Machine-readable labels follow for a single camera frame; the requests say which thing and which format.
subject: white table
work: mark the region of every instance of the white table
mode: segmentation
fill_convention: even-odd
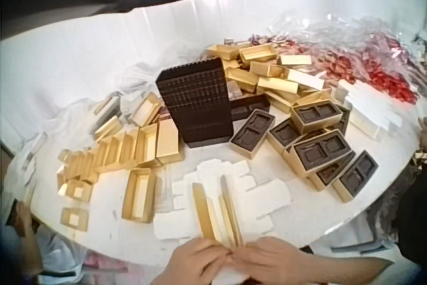
[[[402,129],[393,137],[376,142],[349,124],[346,139],[360,153],[367,150],[378,162],[379,168],[355,200],[343,204],[332,188],[317,192],[297,178],[285,161],[267,141],[256,157],[250,161],[252,175],[257,184],[273,178],[287,182],[293,202],[290,206],[272,213],[274,232],[295,246],[305,246],[364,211],[396,179],[418,147],[420,129],[416,125],[416,108],[396,101],[396,111],[403,118]],[[288,116],[271,108],[276,124]],[[243,121],[235,123],[235,129]],[[89,204],[76,202],[57,194],[56,171],[61,166],[57,156],[62,148],[70,146],[79,132],[69,132],[67,139],[51,137],[36,154],[37,169],[33,181],[37,182],[31,201],[31,211],[50,228],[96,252],[150,266],[165,266],[178,241],[160,242],[153,235],[153,226],[121,219],[123,195],[128,171],[102,174],[94,186]],[[244,157],[233,152],[226,144],[185,150],[185,161],[169,164],[156,170],[162,184],[158,184],[156,211],[173,209],[171,183],[195,170],[202,161],[220,158],[232,163]],[[89,210],[87,232],[78,232],[59,223],[63,207],[81,207]]]

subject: stack of brown trays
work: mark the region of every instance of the stack of brown trays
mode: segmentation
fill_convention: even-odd
[[[221,59],[165,69],[156,84],[190,148],[224,143],[233,136],[232,113]]]

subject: empty box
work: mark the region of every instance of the empty box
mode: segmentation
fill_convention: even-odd
[[[150,223],[154,216],[154,195],[157,178],[149,168],[131,170],[121,217],[134,222]]]

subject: chocolate box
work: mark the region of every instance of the chocolate box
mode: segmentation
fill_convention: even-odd
[[[121,217],[134,222],[150,223],[154,217],[154,195],[157,178],[149,168],[129,172]]]
[[[261,148],[268,130],[274,125],[275,117],[255,109],[230,142],[230,147],[243,156],[253,159]]]
[[[343,202],[353,200],[374,175],[378,164],[365,150],[356,161],[334,182],[332,186]]]
[[[232,120],[248,118],[255,109],[270,111],[270,103],[265,95],[243,97],[230,101],[232,105]]]
[[[354,160],[355,152],[349,153],[346,157],[330,164],[328,167],[308,176],[310,181],[320,192],[328,187]]]
[[[341,120],[341,110],[330,100],[291,107],[291,118],[301,134],[335,125]]]
[[[352,149],[337,129],[294,144],[287,162],[298,177],[305,178],[342,159]]]

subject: white wall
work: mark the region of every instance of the white wall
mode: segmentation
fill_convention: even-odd
[[[224,37],[245,39],[283,12],[373,15],[415,33],[426,8],[427,0],[187,0],[35,29],[2,42],[1,116],[10,125],[2,140],[16,150],[16,140],[42,130],[45,119],[77,99],[102,99],[125,67],[155,62],[175,41],[204,47]]]

